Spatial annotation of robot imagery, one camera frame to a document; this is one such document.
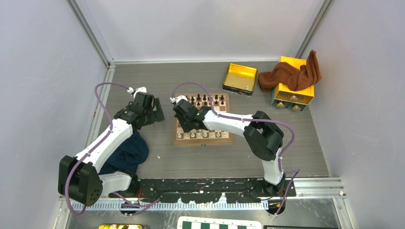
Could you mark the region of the wooden chess board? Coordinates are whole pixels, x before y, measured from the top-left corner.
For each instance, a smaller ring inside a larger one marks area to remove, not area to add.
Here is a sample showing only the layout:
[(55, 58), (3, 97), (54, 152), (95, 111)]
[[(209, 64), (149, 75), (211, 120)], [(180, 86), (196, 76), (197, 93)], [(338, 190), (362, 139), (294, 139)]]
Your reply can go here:
[[(209, 101), (208, 101), (208, 96), (206, 94), (184, 94), (187, 98), (188, 101), (196, 106), (198, 109), (200, 109), (202, 106), (209, 106)], [(217, 93), (217, 94), (211, 94), (211, 98), (213, 99), (213, 106), (215, 110), (217, 111), (222, 111), (222, 112), (230, 112), (230, 99), (229, 99), (229, 94), (228, 93)], [(195, 138), (190, 138), (190, 132), (184, 132), (179, 121), (177, 118), (174, 118), (174, 137), (173, 137), (173, 144), (174, 145), (183, 145), (183, 146), (192, 146), (192, 145), (219, 145), (219, 144), (230, 144), (234, 141), (233, 135), (229, 132), (227, 137), (223, 137), (222, 130), (202, 130), (201, 134), (203, 135), (203, 132), (208, 132), (209, 137), (208, 138), (202, 138), (198, 139), (197, 137)], [(210, 137), (210, 133), (214, 132), (215, 133), (215, 138)], [(216, 137), (216, 133), (220, 132), (221, 137)], [(181, 133), (182, 134), (182, 139), (177, 138), (177, 134)]]

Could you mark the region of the gold metal tin tray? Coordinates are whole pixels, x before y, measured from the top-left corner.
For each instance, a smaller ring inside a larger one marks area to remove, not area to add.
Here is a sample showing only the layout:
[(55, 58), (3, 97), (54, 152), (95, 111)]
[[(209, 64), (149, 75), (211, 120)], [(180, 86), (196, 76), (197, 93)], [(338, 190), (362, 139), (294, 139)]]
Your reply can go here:
[(255, 89), (257, 74), (257, 68), (230, 63), (224, 76), (222, 90), (250, 97)]

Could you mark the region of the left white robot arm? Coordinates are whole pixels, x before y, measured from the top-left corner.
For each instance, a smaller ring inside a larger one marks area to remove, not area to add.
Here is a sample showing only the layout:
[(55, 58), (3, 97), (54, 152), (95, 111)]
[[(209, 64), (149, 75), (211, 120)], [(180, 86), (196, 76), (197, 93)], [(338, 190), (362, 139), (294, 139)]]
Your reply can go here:
[(110, 125), (93, 143), (75, 156), (61, 159), (58, 192), (66, 200), (90, 207), (101, 196), (113, 192), (122, 191), (128, 197), (138, 193), (135, 173), (121, 169), (100, 174), (108, 158), (135, 131), (165, 119), (159, 98), (144, 91), (134, 92), (133, 97), (133, 101), (114, 115)]

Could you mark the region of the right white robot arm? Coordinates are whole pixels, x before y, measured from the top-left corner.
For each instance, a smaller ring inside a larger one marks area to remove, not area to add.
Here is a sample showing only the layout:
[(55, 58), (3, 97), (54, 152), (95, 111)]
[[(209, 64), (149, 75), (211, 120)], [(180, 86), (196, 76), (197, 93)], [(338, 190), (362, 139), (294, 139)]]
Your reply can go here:
[(217, 111), (208, 106), (196, 108), (185, 96), (170, 99), (175, 117), (183, 131), (220, 130), (243, 137), (253, 154), (262, 160), (266, 192), (277, 196), (284, 189), (284, 172), (279, 155), (284, 133), (262, 111), (252, 115), (239, 115)]

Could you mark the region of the green checkered calibration board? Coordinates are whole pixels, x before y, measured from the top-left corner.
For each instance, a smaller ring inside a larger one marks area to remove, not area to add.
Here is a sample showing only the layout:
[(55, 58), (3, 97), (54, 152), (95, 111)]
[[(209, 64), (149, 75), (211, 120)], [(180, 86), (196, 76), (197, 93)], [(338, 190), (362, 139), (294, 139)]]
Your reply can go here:
[(262, 229), (259, 221), (181, 216), (178, 229)]

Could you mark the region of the dark blue cloth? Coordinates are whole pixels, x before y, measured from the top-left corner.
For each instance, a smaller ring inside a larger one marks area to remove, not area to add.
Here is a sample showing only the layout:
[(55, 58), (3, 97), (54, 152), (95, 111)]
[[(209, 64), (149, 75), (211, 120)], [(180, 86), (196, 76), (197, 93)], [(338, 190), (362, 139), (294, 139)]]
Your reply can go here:
[(136, 173), (138, 165), (144, 163), (148, 156), (148, 145), (136, 131), (112, 153), (101, 167), (99, 174), (110, 174), (119, 170)]

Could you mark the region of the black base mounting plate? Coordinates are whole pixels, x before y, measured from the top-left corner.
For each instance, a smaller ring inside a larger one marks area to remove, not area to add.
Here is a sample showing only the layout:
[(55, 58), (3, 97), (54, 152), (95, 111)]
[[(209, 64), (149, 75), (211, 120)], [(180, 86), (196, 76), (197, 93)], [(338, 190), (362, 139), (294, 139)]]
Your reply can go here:
[(258, 203), (296, 196), (294, 182), (283, 179), (281, 185), (271, 186), (263, 178), (172, 178), (138, 179), (119, 194), (125, 198), (139, 197), (146, 202), (160, 199), (161, 203)]

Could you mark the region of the yellow drawer box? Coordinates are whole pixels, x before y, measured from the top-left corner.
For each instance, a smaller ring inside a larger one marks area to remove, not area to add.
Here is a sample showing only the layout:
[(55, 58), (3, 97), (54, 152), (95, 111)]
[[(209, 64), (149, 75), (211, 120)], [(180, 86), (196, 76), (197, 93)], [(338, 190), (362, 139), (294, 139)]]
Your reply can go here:
[[(281, 56), (279, 62), (287, 62), (296, 68), (306, 64), (306, 60)], [(291, 91), (288, 86), (279, 83), (271, 89), (271, 106), (290, 111), (302, 112), (315, 97), (314, 85), (300, 91)]]

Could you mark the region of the brown cloth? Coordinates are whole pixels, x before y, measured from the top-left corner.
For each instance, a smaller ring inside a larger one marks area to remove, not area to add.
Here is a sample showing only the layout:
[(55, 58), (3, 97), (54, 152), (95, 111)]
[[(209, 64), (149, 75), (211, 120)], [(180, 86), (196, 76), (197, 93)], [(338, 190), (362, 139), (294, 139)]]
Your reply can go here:
[(258, 84), (262, 92), (268, 92), (279, 83), (288, 86), (291, 91), (304, 90), (322, 79), (317, 52), (311, 50), (306, 64), (296, 68), (287, 62), (279, 62), (270, 72), (258, 75)]

